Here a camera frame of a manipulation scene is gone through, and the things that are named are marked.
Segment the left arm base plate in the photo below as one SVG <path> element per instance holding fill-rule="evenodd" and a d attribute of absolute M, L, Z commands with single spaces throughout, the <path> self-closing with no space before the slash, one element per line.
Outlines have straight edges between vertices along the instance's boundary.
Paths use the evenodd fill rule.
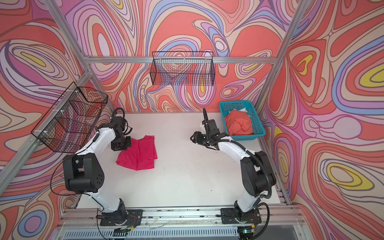
<path fill-rule="evenodd" d="M 144 210 L 142 209 L 133 209 L 133 210 L 126 210 L 126 216 L 112 216 L 112 213 L 110 214 L 101 214 L 100 219 L 100 225 L 101 226 L 108 226 L 108 227 L 120 227 L 120 226 L 131 226 L 136 227 L 140 226 L 143 218 Z"/>

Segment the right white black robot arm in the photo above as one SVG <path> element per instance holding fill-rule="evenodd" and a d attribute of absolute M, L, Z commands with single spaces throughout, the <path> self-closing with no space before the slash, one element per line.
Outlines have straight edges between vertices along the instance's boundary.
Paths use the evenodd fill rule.
<path fill-rule="evenodd" d="M 272 197 L 276 177 L 267 154 L 252 151 L 233 140 L 227 133 L 221 133 L 215 120 L 204 119 L 202 130 L 194 132 L 190 140 L 210 150 L 226 153 L 239 162 L 244 191 L 234 203 L 231 214 L 221 214 L 222 220 L 234 219 L 245 224 L 259 223 L 257 210 L 263 199 Z"/>

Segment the teal plastic basket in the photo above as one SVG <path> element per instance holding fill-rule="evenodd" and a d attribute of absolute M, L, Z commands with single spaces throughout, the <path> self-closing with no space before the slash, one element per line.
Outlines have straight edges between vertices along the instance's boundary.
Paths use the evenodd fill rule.
<path fill-rule="evenodd" d="M 252 135 L 243 135 L 243 136 L 231 136 L 235 141 L 252 141 L 257 139 L 258 137 L 263 137 L 266 132 L 261 123 L 261 120 L 254 108 L 254 105 L 250 101 L 224 101 L 219 103 L 220 111 L 222 114 L 222 120 L 225 123 L 224 117 L 226 117 L 230 111 L 232 110 L 240 110 L 246 108 L 248 111 L 248 115 L 252 120 Z"/>

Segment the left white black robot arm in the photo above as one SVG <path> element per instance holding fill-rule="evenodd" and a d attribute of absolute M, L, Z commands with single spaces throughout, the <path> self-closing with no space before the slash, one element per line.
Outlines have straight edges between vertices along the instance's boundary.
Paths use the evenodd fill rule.
<path fill-rule="evenodd" d="M 66 189 L 93 200 L 106 225 L 124 225 L 128 214 L 124 201 L 103 187 L 106 177 L 98 158 L 107 147 L 118 152 L 131 146 L 127 128 L 125 117 L 112 117 L 110 123 L 98 127 L 94 137 L 83 148 L 63 159 Z"/>

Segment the magenta t shirt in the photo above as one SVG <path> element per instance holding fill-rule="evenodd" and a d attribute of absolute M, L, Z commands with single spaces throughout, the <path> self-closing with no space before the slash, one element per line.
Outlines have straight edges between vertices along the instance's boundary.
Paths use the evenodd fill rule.
<path fill-rule="evenodd" d="M 131 143 L 131 147 L 120 152 L 116 164 L 135 171 L 153 169 L 158 159 L 155 137 L 144 136 L 140 140 L 132 139 Z"/>

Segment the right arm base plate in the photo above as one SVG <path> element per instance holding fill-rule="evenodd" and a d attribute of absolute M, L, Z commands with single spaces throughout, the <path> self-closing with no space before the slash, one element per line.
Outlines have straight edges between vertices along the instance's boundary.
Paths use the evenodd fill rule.
<path fill-rule="evenodd" d="M 246 213 L 235 208 L 221 208 L 220 214 L 216 217 L 221 218 L 222 224 L 252 224 L 258 225 L 262 222 L 260 213 L 254 209 Z"/>

